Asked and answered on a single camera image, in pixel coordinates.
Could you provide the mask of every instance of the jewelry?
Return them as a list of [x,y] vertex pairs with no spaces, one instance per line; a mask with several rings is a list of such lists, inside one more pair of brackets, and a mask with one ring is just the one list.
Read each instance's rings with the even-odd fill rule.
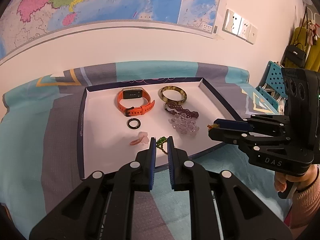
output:
[[129,144],[132,145],[137,145],[139,143],[148,143],[149,138],[148,138],[148,133],[147,132],[140,132],[138,133],[138,139],[130,142]]
[[177,114],[176,111],[174,110],[168,110],[168,108],[171,108],[171,109],[176,109],[178,112],[180,113],[185,113],[187,115],[187,118],[198,118],[199,117],[199,113],[197,111],[190,111],[189,109],[184,109],[182,108],[182,106],[179,106],[177,105],[176,103],[174,102],[170,102],[170,103],[165,103],[164,104],[164,109],[169,113],[169,114],[172,114],[172,115],[175,115]]
[[212,128],[219,128],[220,125],[214,123],[213,125],[208,124],[207,127],[209,128],[209,131],[210,131]]
[[[139,106],[139,107],[133,106],[130,108],[125,108],[123,105],[120,104],[120,101],[122,99],[132,99],[132,98],[145,98],[148,101],[148,103],[143,106]],[[127,117],[145,114],[146,112],[150,111],[154,107],[154,105],[155,105],[155,101],[153,100],[151,102],[151,97],[148,94],[148,92],[140,87],[124,88],[119,92],[117,96],[118,109],[122,113],[124,113],[124,115]]]
[[[131,126],[130,125],[130,123],[132,122],[132,121],[137,121],[138,122],[138,125],[137,126]],[[131,119],[129,119],[128,121],[127,121],[127,126],[130,128],[130,129],[138,129],[140,126],[141,126],[141,122],[140,122],[140,120],[139,119],[137,119],[137,118],[131,118]]]
[[163,144],[166,143],[166,142],[167,142],[167,138],[166,137],[161,137],[159,140],[157,140],[156,147],[158,149],[162,150],[162,152],[164,154],[168,155],[167,152],[163,149]]
[[[178,91],[183,96],[183,99],[179,100],[179,101],[176,101],[176,100],[172,100],[172,99],[169,99],[169,98],[165,97],[164,94],[163,94],[163,91],[166,91],[166,90]],[[181,88],[178,88],[178,87],[175,87],[175,86],[166,86],[166,87],[161,88],[159,96],[160,96],[162,101],[164,101],[166,103],[173,102],[173,103],[176,103],[177,105],[182,105],[185,101],[187,101],[187,94],[185,93],[185,91],[183,91]]]
[[196,136],[199,127],[196,126],[196,122],[191,118],[187,117],[186,113],[175,114],[175,118],[169,119],[172,127],[180,134],[188,134],[191,136]]

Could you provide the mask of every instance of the bedsheet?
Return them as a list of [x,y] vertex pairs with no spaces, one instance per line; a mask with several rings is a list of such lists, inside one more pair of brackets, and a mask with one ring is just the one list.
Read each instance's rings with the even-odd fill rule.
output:
[[[81,183],[76,135],[85,87],[169,77],[206,78],[241,118],[277,114],[248,84],[247,71],[195,62],[140,61],[87,66],[16,87],[3,95],[7,113],[0,123],[0,202],[5,203],[26,238],[33,226]],[[197,161],[212,171],[231,170],[284,219],[291,203],[277,198],[272,172],[248,165],[246,156],[236,147],[224,146]],[[186,233],[190,232],[188,195],[171,192],[167,176],[168,171],[158,172],[153,191],[136,194],[134,239],[160,236],[190,239]]]

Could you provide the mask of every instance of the blue pegboard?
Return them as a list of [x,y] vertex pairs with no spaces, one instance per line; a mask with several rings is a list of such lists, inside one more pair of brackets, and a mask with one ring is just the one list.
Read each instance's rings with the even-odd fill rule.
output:
[[259,87],[259,92],[262,96],[278,111],[279,104],[278,102],[267,92],[264,91],[262,87]]
[[284,91],[284,80],[281,73],[281,67],[272,61],[269,61],[267,67],[270,67],[270,69],[266,79],[266,83],[276,92],[278,92],[282,97],[288,99],[288,96]]

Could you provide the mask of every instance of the pink sleeve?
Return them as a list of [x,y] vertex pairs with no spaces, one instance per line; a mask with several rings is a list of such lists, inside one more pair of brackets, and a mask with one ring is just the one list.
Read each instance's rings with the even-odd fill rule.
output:
[[320,206],[320,175],[314,184],[301,193],[294,193],[292,198],[290,228],[297,229],[310,223]]

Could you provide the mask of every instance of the screw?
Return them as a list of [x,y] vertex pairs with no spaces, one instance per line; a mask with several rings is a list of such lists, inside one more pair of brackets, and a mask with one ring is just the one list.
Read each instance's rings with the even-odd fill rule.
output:
[[192,161],[185,161],[183,164],[188,168],[191,168],[193,165],[195,165]]
[[230,171],[223,171],[221,175],[225,178],[230,178],[232,174]]
[[102,172],[101,171],[95,171],[92,174],[92,177],[94,177],[95,179],[100,179],[102,177]]
[[140,163],[139,162],[132,162],[130,163],[130,167],[131,168],[138,168],[140,166]]

